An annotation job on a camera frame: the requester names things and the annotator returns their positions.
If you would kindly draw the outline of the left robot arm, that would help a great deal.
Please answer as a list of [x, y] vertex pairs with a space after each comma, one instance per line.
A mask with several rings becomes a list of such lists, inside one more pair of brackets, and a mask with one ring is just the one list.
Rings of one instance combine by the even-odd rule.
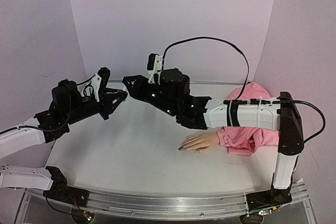
[[[126, 88], [108, 88], [100, 79], [89, 82], [91, 94], [82, 94], [74, 81], [63, 80], [52, 90], [52, 103], [47, 111], [1, 131], [1, 158], [31, 146], [47, 144], [69, 133], [70, 125], [93, 115], [104, 120], [126, 100]], [[1, 164], [2, 188], [34, 188], [50, 190], [59, 201], [66, 201], [71, 190], [57, 180], [48, 167], [30, 168]]]

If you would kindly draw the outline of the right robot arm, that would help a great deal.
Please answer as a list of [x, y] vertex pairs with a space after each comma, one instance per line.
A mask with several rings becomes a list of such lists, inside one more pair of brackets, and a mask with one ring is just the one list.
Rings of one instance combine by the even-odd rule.
[[268, 129], [279, 133], [278, 155], [272, 189], [289, 189], [297, 158], [303, 151], [300, 115], [288, 92], [268, 100], [219, 100], [190, 94], [190, 79], [178, 69], [164, 70], [150, 78], [124, 77], [129, 95], [175, 117], [183, 127], [207, 130], [218, 127]]

